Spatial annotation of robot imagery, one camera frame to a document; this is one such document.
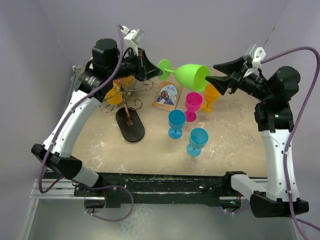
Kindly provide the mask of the pink wine glass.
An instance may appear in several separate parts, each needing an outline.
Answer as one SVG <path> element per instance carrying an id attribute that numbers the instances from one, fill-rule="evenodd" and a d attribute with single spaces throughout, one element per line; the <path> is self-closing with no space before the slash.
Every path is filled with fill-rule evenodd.
<path id="1" fill-rule="evenodd" d="M 190 92 L 186 95 L 185 98 L 185 107 L 186 111 L 184 112 L 186 115 L 187 122 L 194 122 L 197 118 L 196 112 L 200 109 L 203 103 L 203 97 L 200 93 Z"/>

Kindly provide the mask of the white cylinder container orange lid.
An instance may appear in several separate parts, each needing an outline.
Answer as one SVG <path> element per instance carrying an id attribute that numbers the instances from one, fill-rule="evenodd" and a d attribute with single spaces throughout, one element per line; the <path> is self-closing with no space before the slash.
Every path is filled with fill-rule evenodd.
<path id="1" fill-rule="evenodd" d="M 113 80 L 113 87 L 123 86 L 125 89 L 134 90 L 136 88 L 137 81 L 134 76 L 128 76 Z"/>

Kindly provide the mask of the orange wine glass back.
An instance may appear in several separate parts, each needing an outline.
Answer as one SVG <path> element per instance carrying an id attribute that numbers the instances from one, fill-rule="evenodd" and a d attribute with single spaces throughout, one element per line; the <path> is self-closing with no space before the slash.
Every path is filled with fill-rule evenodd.
<path id="1" fill-rule="evenodd" d="M 220 97 L 218 90 L 209 83 L 203 91 L 204 102 L 201 104 L 200 109 L 204 113 L 211 113 L 214 110 L 214 103 Z"/>

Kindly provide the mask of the blue wine glass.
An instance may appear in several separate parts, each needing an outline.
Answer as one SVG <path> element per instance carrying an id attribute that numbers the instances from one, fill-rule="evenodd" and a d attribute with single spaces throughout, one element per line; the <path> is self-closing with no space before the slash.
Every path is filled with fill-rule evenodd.
<path id="1" fill-rule="evenodd" d="M 172 139 L 179 139 L 183 135 L 183 127 L 187 117 L 185 113 L 179 109 L 172 110 L 168 115 L 169 130 L 168 135 Z"/>
<path id="2" fill-rule="evenodd" d="M 187 153 L 192 157 L 197 157 L 201 154 L 202 148 L 209 140 L 208 132 L 200 127 L 194 128 L 190 132 L 189 144 L 186 147 Z"/>

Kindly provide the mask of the green wine glass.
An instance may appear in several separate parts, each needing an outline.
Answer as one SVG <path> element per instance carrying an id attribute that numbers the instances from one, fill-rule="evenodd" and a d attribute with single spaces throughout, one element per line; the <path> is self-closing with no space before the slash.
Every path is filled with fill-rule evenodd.
<path id="1" fill-rule="evenodd" d="M 173 70 L 171 62 L 168 59 L 162 59 L 157 67 L 162 71 L 158 76 L 160 80 L 166 80 L 173 74 L 182 87 L 193 92 L 201 93 L 209 83 L 206 77 L 210 75 L 210 69 L 205 65 L 185 64 Z"/>

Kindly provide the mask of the blue wine glass left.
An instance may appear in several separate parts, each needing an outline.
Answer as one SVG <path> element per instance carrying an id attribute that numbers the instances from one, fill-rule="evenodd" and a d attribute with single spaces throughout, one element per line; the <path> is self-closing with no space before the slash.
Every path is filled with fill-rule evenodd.
<path id="1" fill-rule="evenodd" d="M 172 139 L 179 139 L 183 135 L 183 127 L 187 117 L 185 113 L 179 109 L 172 110 L 168 115 L 169 130 L 168 135 Z"/>

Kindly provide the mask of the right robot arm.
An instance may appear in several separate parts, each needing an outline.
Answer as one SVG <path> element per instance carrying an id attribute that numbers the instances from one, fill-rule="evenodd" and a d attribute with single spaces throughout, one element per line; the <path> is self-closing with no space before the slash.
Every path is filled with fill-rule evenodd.
<path id="1" fill-rule="evenodd" d="M 299 90 L 300 74 L 291 66 L 280 67 L 269 79 L 251 73 L 251 59 L 215 64 L 213 68 L 224 76 L 207 76 L 205 79 L 224 95 L 241 90 L 258 99 L 254 119 L 260 132 L 267 162 L 266 188 L 259 186 L 244 173 L 233 173 L 222 183 L 228 196 L 237 192 L 249 199 L 256 218 L 290 217 L 309 211 L 309 204 L 298 191 L 292 159 L 294 117 L 291 98 Z"/>

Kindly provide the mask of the orange wine glass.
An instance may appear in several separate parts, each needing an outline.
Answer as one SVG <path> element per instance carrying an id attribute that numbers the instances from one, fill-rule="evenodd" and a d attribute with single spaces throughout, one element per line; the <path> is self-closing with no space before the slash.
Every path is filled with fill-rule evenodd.
<path id="1" fill-rule="evenodd" d="M 220 97 L 218 90 L 209 83 L 203 91 L 204 102 L 201 104 L 200 109 L 204 113 L 211 113 L 214 110 L 214 103 Z"/>
<path id="2" fill-rule="evenodd" d="M 119 80 L 114 80 L 113 87 L 105 95 L 105 99 L 108 104 L 119 105 L 123 102 L 123 93 L 121 90 L 121 83 Z"/>

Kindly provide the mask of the orange picture book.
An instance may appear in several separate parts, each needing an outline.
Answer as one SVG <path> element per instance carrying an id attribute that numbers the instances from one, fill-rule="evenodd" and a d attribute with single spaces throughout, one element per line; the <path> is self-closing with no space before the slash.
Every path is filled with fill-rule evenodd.
<path id="1" fill-rule="evenodd" d="M 176 109 L 182 86 L 179 83 L 164 81 L 154 98 L 152 107 L 171 112 Z"/>

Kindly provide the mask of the metal wine glass rack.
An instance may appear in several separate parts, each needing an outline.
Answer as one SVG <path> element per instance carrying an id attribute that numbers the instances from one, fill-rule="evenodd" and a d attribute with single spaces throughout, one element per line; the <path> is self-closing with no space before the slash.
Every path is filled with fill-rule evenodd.
<path id="1" fill-rule="evenodd" d="M 147 86 L 146 89 L 125 89 L 121 86 L 122 91 L 122 103 L 119 105 L 108 104 L 107 100 L 102 100 L 99 109 L 103 113 L 110 113 L 117 106 L 122 105 L 122 108 L 115 113 L 115 120 L 120 129 L 120 132 L 125 141 L 129 143 L 137 143 L 145 136 L 145 127 L 138 115 L 138 110 L 142 108 L 143 102 L 140 99 L 133 101 L 133 106 L 129 106 L 128 98 L 131 94 L 137 92 L 149 91 L 153 88 L 154 83 L 151 80 L 147 80 L 142 83 Z"/>

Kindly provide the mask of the orange wine glass front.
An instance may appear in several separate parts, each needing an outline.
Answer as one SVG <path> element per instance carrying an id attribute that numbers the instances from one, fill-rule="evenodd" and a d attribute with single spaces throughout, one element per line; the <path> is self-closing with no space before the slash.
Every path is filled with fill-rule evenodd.
<path id="1" fill-rule="evenodd" d="M 121 83 L 119 80 L 114 80 L 113 87 L 105 95 L 105 99 L 108 104 L 119 105 L 123 102 L 123 93 L 121 90 Z"/>

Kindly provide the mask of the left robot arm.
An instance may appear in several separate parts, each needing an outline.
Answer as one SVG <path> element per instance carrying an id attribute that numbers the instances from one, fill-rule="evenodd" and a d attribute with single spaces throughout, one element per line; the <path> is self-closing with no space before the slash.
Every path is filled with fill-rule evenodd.
<path id="1" fill-rule="evenodd" d="M 110 38 L 103 38 L 92 48 L 92 59 L 87 62 L 79 76 L 71 100 L 51 135 L 42 143 L 34 144 L 31 152 L 42 163 L 39 178 L 46 169 L 62 178 L 85 185 L 91 196 L 103 191 L 103 180 L 98 173 L 73 157 L 75 142 L 87 120 L 113 88 L 113 81 L 129 76 L 144 82 L 162 74 L 162 70 L 151 63 L 145 50 L 123 45 Z"/>

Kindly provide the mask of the blue wine glass front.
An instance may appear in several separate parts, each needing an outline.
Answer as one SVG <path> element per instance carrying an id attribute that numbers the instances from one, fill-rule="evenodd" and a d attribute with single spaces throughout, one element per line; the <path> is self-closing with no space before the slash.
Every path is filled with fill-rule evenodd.
<path id="1" fill-rule="evenodd" d="M 194 128 L 190 132 L 189 144 L 186 147 L 187 153 L 192 157 L 197 157 L 201 154 L 202 148 L 209 140 L 208 132 L 200 127 Z"/>

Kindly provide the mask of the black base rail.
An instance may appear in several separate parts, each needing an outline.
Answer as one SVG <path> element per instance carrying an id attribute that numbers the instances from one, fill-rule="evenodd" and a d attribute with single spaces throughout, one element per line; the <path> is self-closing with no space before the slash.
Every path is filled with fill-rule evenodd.
<path id="1" fill-rule="evenodd" d="M 205 205 L 240 209 L 244 197 L 231 188 L 230 175 L 168 175 L 100 172 L 94 189 L 71 183 L 77 197 L 106 197 L 107 208 L 121 204 Z"/>

